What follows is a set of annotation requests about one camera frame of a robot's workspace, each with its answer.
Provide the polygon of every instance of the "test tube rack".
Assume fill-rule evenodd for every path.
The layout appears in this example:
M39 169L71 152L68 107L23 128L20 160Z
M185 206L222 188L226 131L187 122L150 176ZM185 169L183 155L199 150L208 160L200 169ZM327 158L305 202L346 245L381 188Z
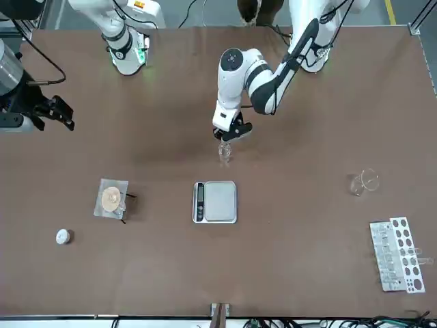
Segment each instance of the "test tube rack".
M425 292L407 218L370 223L370 232L383 291Z

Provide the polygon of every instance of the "black cable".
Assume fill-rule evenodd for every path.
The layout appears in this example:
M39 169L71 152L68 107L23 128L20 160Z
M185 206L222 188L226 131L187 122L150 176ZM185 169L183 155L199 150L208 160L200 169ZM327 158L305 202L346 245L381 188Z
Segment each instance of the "black cable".
M279 26L278 26L278 25L276 25L276 28L275 28L272 24L259 24L259 25L257 25L257 26L269 27L269 28L271 28L273 31L275 31L277 34L282 35L282 36L285 36L285 37L290 37L290 36L291 36L291 34L283 33L283 32L279 29Z
M334 41L337 39L337 36L339 35L340 29L343 26L344 20L346 19L346 16L349 14L350 8L352 8L352 5L354 4L354 2L355 2L355 0L351 0L349 7L347 8L343 18L341 19L340 26L335 32L334 38L331 40L331 42L329 42L328 45L326 45L326 47L332 46L334 44Z
M114 319L114 320L112 321L111 328L117 328L119 322L120 322L120 319L119 319L119 318Z
M284 328L292 328L287 320L280 319L280 321L282 322Z
M344 323L351 323L349 327L358 327L359 325L365 325L369 328L376 328L384 323L390 323L392 325L399 323L398 326L402 328L430 328L431 324L435 324L436 321L432 319L426 319L426 316L428 316L429 313L429 311L426 311L422 315L417 316L413 319L398 319L391 318L389 316L375 316L370 319L346 320L340 325L340 328Z
M270 320L270 326L271 325L274 325L276 328L279 328L279 326L273 320Z
M413 22L411 23L411 26L414 26L414 24L416 23L416 21L419 19L419 17L422 15L422 13L426 10L427 6L429 6L429 4L431 3L432 0L429 0L428 3L425 5L425 7L423 7L423 9L421 10L421 12L419 12L419 15L417 15L416 19L413 20Z
M248 321L246 321L246 323L244 324L243 328L246 328L247 325L248 325L249 323L251 323L251 321L252 321L252 319L248 319Z
M268 328L268 325L266 324L266 321L264 319L257 319L258 325L261 326L261 328Z
M138 20L138 19L136 19L136 18L133 18L132 16L129 16L129 15L128 15L124 10L123 10L123 8L118 4L118 2L117 2L116 0L113 0L113 2L114 2L114 4L117 6L118 10L119 10L120 12L123 13L124 16L126 16L126 17L132 19L134 22L137 22L137 23L142 23L142 24L152 24L153 26L155 26L155 29L158 29L158 26L156 26L155 22L152 22L151 20ZM126 20L126 17L122 17L122 15L120 15L120 13L119 13L117 10L116 10L115 12L117 13L117 15L118 15L118 16L119 16L123 21Z
M328 17L331 14L334 14L338 9L340 9L341 7L343 7L343 5L348 2L349 0L344 0L342 3L340 3L337 7L335 7L334 9L332 9L331 11L327 12L326 14L323 14L322 17L320 18L325 18Z
M281 37L282 41L285 43L286 46L290 46L290 44L287 42L287 40L284 37L284 33L282 33L281 29L279 28L279 25L276 25L276 28L278 29L277 33Z
M183 24L185 24L186 20L188 19L189 14L190 14L191 6L192 6L192 5L194 4L194 2L196 2L196 1L197 1L197 0L192 0L192 1L191 1L190 5L188 6L188 9L187 9L187 11L186 11L185 19L182 21L182 23L180 23L178 29L180 29L180 28L183 26Z
M36 45L33 44L33 42L26 36L25 32L23 31L23 29L21 28L20 25L18 25L18 23L14 20L11 19L12 23L15 25L15 28L20 32L21 36L24 37L24 39L27 41L27 43L29 43L33 49L35 49L35 51L37 53L39 53L41 56L43 56L43 58L48 61L50 64L52 64L53 67L55 67L58 71L60 71L60 73L62 74L62 78L58 79L58 80L54 80L54 81L28 81L27 85L52 85L52 84L59 84L64 82L67 79L67 75L65 74L65 72L62 70L62 68L60 68L55 62L53 62L50 58L48 58Z
M423 23L423 21L428 17L429 14L431 14L432 10L434 9L434 7L436 7L437 2L434 3L434 5L432 5L431 9L429 10L429 12L427 12L427 14L422 18L422 20L420 22L417 23L417 27L419 28L419 26L421 26L421 24Z
M334 325L334 322L335 322L335 321L337 321L337 320L332 320L332 321L330 322L328 328L331 328L331 327Z
M344 320L344 321L340 324L339 328L342 328L343 325L344 325L345 323L354 323L354 321L353 321L353 320Z

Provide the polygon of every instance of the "small glass vial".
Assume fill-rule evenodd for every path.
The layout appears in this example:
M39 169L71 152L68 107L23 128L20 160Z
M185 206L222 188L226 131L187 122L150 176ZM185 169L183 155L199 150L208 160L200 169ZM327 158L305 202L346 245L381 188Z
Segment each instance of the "small glass vial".
M228 164L232 155L231 144L226 141L221 141L218 145L218 155L220 156L220 162Z

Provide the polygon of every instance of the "yellow floor line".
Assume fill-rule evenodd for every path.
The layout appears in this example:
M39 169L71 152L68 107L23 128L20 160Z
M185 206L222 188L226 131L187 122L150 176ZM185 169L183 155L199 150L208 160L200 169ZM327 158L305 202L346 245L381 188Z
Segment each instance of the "yellow floor line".
M390 0L385 0L385 6L387 8L387 14L389 15L390 25L396 25L396 17L393 11L393 6Z

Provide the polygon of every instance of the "cable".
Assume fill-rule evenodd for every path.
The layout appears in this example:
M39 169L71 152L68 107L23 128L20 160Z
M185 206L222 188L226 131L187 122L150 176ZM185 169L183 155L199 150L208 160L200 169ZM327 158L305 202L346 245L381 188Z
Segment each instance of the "cable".
M249 323L251 323L252 320L254 320L254 319L248 319L248 321L246 321L246 323L244 324L243 328L247 328L247 325L248 325Z
M288 320L285 320L285 319L279 319L279 321L282 322L284 328L292 328L292 326L290 326L290 323L288 322Z
M345 323L354 323L354 321L353 321L353 320L344 320L344 321L340 324L339 328L342 328L343 325L344 325Z
M351 0L349 7L346 10L346 13L344 14L343 18L341 19L341 23L339 28L336 30L334 38L331 40L331 42L329 42L329 44L327 44L326 46L332 46L334 41L337 39L337 36L339 35L340 29L343 26L344 20L346 19L346 16L349 14L350 8L352 8L352 5L354 4L355 0Z
M422 13L426 10L426 8L429 6L429 4L432 2L432 0L429 0L428 3L425 5L425 7L423 7L423 9L421 10L421 12L419 12L419 15L417 15L416 19L413 20L413 22L411 23L411 26L414 26L414 24L417 22L417 20L419 19L419 17L422 15Z
M276 28L275 28L275 26L273 26L272 24L259 24L259 25L257 25L257 26L269 27L269 28L271 28L274 32L276 32L277 34L279 34L280 36L285 36L285 37L290 37L290 36L291 36L291 34L283 33L283 32L281 31L281 29L279 29L279 25L276 25Z
M187 9L187 11L186 11L185 19L182 21L182 23L180 23L178 29L180 29L180 28L183 26L183 24L185 24L186 20L188 19L188 15L190 14L191 6L192 6L192 5L194 4L194 2L196 2L196 1L197 1L197 0L192 0L192 1L191 1L190 5L188 6L188 9Z
M427 14L422 18L422 20L420 22L417 23L417 28L419 28L419 26L422 25L423 21L428 17L429 14L431 14L432 10L434 9L434 7L436 7L436 5L437 5L437 2L435 2L434 5L432 5L431 9L427 12Z
M205 24L205 4L208 2L208 0L203 0L203 5L202 5L202 24L204 27L206 27Z
M332 321L330 322L328 328L331 328L331 327L334 325L334 322L335 322L335 321L337 321L337 320L332 320Z
M120 12L123 13L124 16L126 16L126 17L132 19L134 22L137 22L137 23L142 23L142 24L152 24L153 26L155 26L155 29L158 29L158 26L156 25L155 22L152 22L151 20L138 20L138 19L136 19L136 18L133 18L132 16L129 16L129 15L128 15L128 14L127 14L123 9L122 9L122 7L118 4L118 2L117 2L116 0L113 0L113 2L114 2L114 4L117 6L118 10L119 10ZM118 15L118 16L119 16L123 21L126 20L126 17L123 17L122 15L120 15L120 13L119 13L117 10L116 10L115 12L117 13L117 15Z
M349 0L344 0L342 3L340 3L337 7L335 7L334 9L332 9L331 11L327 12L326 14L323 14L322 17L320 18L325 18L328 17L331 14L334 14L338 9L340 9L341 7L343 7L343 5L348 2Z
M270 326L271 325L274 325L276 328L279 328L279 326L273 320L270 320Z
M119 322L120 322L120 319L119 319L119 318L115 318L115 319L112 321L111 328L117 328Z
M55 62L53 62L50 58L48 58L36 45L33 44L33 42L26 36L26 34L24 33L23 29L21 29L21 26L18 25L18 23L12 19L11 20L12 23L15 25L15 28L20 32L21 36L24 37L24 39L27 41L27 43L29 43L33 49L35 49L35 51L37 53L39 53L41 56L43 56L43 58L48 61L50 64L52 64L53 67L55 67L58 71L60 71L60 73L62 74L62 78L58 79L58 80L54 80L54 81L28 81L27 85L52 85L52 84L59 84L64 82L67 79L67 75L65 74L65 72L62 70L62 68L60 68L57 64L55 64Z

